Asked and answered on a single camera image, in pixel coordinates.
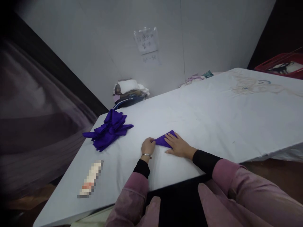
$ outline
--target wrist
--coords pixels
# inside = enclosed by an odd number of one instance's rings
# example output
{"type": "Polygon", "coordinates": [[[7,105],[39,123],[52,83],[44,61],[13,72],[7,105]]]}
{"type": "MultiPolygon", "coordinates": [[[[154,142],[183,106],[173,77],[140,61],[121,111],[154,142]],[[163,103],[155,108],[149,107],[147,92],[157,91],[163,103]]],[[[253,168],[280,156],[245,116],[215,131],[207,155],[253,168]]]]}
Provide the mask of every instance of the wrist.
{"type": "Polygon", "coordinates": [[[190,159],[191,161],[193,160],[193,155],[196,153],[198,149],[194,148],[194,147],[190,147],[185,154],[185,157],[187,159],[190,159]]]}
{"type": "Polygon", "coordinates": [[[145,161],[148,164],[148,162],[151,159],[151,157],[147,156],[147,155],[142,155],[140,159],[143,160],[143,161],[145,161]]]}

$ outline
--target white tablecloth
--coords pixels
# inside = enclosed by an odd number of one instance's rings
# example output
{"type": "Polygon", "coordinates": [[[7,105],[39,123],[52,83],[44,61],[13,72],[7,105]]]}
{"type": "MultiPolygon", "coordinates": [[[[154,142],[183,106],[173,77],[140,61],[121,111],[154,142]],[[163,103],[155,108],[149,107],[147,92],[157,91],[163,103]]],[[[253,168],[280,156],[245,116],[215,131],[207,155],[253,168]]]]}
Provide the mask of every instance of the white tablecloth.
{"type": "MultiPolygon", "coordinates": [[[[191,146],[240,163],[303,143],[303,81],[245,69],[228,72],[119,109],[134,127],[103,152],[86,139],[34,227],[70,224],[115,203],[141,155],[142,142],[170,130],[191,146]],[[77,194],[95,160],[104,168],[88,199],[77,194]]],[[[94,128],[99,127],[101,115],[94,128]]],[[[149,189],[203,174],[192,162],[156,146],[149,189]]]]}

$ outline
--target folded purple napkin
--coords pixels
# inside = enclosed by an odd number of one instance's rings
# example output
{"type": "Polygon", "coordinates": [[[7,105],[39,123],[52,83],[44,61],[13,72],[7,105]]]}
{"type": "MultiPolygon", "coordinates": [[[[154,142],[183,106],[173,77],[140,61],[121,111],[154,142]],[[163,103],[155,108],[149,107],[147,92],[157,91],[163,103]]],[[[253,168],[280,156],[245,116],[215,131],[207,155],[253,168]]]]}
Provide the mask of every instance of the folded purple napkin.
{"type": "Polygon", "coordinates": [[[124,125],[126,116],[122,112],[119,113],[111,109],[103,125],[94,129],[94,132],[83,133],[83,136],[92,138],[92,141],[94,141],[93,145],[101,152],[120,136],[125,136],[127,130],[133,127],[133,125],[124,125]]]}
{"type": "MultiPolygon", "coordinates": [[[[173,130],[170,131],[170,132],[168,132],[168,133],[170,133],[170,134],[172,134],[173,136],[177,137],[177,136],[175,135],[175,132],[174,132],[173,130]]],[[[165,138],[165,134],[164,134],[163,136],[160,136],[158,139],[155,139],[156,144],[157,144],[157,145],[160,145],[160,146],[172,148],[172,147],[164,140],[164,138],[165,138]]]]}

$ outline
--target bracelet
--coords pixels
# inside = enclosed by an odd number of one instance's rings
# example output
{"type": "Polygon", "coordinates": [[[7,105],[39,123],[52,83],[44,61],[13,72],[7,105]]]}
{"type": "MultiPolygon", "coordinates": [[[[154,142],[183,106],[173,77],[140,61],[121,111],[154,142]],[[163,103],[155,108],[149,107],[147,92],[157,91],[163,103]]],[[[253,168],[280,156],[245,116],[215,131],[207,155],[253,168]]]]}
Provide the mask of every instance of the bracelet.
{"type": "Polygon", "coordinates": [[[149,156],[149,157],[152,159],[152,155],[151,155],[151,154],[144,153],[144,154],[141,155],[141,157],[142,157],[143,155],[149,156]]]}

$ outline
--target white wall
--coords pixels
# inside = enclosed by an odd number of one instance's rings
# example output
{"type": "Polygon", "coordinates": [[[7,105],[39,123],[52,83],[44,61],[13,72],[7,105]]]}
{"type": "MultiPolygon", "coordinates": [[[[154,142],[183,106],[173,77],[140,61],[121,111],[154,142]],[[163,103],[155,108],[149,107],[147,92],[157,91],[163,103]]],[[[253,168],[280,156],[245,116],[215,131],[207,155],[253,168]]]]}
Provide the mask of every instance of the white wall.
{"type": "Polygon", "coordinates": [[[121,78],[151,96],[194,73],[246,68],[275,0],[31,0],[21,18],[107,107],[121,78]],[[162,64],[143,64],[134,30],[158,29],[162,64]]]}

